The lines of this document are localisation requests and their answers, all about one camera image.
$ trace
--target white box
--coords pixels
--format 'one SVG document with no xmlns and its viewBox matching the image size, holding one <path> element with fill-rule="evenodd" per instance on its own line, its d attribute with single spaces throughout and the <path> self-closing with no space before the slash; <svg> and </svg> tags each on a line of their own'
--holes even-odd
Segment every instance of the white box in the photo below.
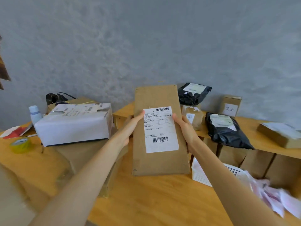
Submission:
<svg viewBox="0 0 301 226">
<path fill-rule="evenodd" d="M 110 103 L 57 105 L 35 124 L 43 145 L 109 139 L 113 124 Z"/>
</svg>

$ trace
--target black bag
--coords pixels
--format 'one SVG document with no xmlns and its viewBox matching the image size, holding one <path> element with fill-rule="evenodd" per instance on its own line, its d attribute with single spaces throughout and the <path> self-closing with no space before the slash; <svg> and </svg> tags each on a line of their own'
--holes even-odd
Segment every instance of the black bag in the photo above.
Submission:
<svg viewBox="0 0 301 226">
<path fill-rule="evenodd" d="M 57 103 L 57 102 L 65 102 L 65 101 L 68 101 L 67 98 L 65 98 L 63 95 L 61 95 L 61 93 L 63 92 L 58 92 L 57 94 L 54 94 L 54 93 L 48 93 L 46 94 L 46 102 L 48 105 L 50 104 L 54 104 L 54 103 Z M 67 96 L 75 99 L 75 97 L 69 95 L 69 94 L 66 94 Z"/>
<path fill-rule="evenodd" d="M 213 113 L 206 113 L 205 121 L 208 128 L 208 135 L 212 141 L 234 148 L 254 149 L 235 119 L 231 118 L 236 131 L 227 127 L 215 127 L 210 119 L 211 114 Z"/>
<path fill-rule="evenodd" d="M 204 100 L 207 94 L 212 90 L 212 87 L 206 86 L 203 92 L 192 93 L 184 90 L 184 88 L 187 87 L 189 84 L 190 83 L 186 83 L 184 86 L 178 89 L 179 101 L 181 105 L 191 105 L 191 106 L 198 105 Z"/>
</svg>

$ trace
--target hand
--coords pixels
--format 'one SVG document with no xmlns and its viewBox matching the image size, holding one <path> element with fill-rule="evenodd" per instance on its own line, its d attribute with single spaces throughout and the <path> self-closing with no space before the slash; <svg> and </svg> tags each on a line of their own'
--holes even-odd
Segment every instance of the hand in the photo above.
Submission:
<svg viewBox="0 0 301 226">
<path fill-rule="evenodd" d="M 122 147 L 126 146 L 129 143 L 129 137 L 133 133 L 137 123 L 139 120 L 143 118 L 145 114 L 145 111 L 142 110 L 142 112 L 135 118 L 132 116 L 129 116 L 123 127 L 114 135 L 115 137 L 119 138 L 119 141 L 122 143 Z"/>
<path fill-rule="evenodd" d="M 193 129 L 192 125 L 190 124 L 189 120 L 186 118 L 186 116 L 182 116 L 181 118 L 178 118 L 177 115 L 174 113 L 172 115 L 172 118 L 175 122 L 177 122 L 182 130 L 183 136 L 188 144 L 188 146 L 192 146 L 195 141 L 199 140 L 198 135 L 195 133 L 195 130 Z"/>
</svg>

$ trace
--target left hand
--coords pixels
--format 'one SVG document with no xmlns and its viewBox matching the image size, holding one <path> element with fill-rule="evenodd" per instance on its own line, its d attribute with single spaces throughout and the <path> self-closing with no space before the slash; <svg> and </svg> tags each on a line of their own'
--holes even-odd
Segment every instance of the left hand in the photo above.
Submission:
<svg viewBox="0 0 301 226">
<path fill-rule="evenodd" d="M 114 135 L 119 138 L 119 141 L 122 143 L 122 147 L 129 143 L 130 135 L 133 133 L 138 121 L 143 118 L 144 114 L 145 111 L 142 110 L 142 112 L 135 118 L 133 118 L 133 115 L 129 116 L 126 119 L 123 127 Z"/>
</svg>

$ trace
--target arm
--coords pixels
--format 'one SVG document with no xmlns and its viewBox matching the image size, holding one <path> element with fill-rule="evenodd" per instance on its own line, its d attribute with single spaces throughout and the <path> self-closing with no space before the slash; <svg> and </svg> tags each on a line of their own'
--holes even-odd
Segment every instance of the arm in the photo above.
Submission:
<svg viewBox="0 0 301 226">
<path fill-rule="evenodd" d="M 143 117 L 128 118 L 126 125 L 75 175 L 29 226 L 83 226 L 121 149 Z"/>
<path fill-rule="evenodd" d="M 243 185 L 199 139 L 187 118 L 184 116 L 182 118 L 183 120 L 173 114 L 173 119 L 181 126 L 188 150 L 198 160 L 233 225 L 285 225 L 283 219 L 277 217 L 263 201 Z"/>
</svg>

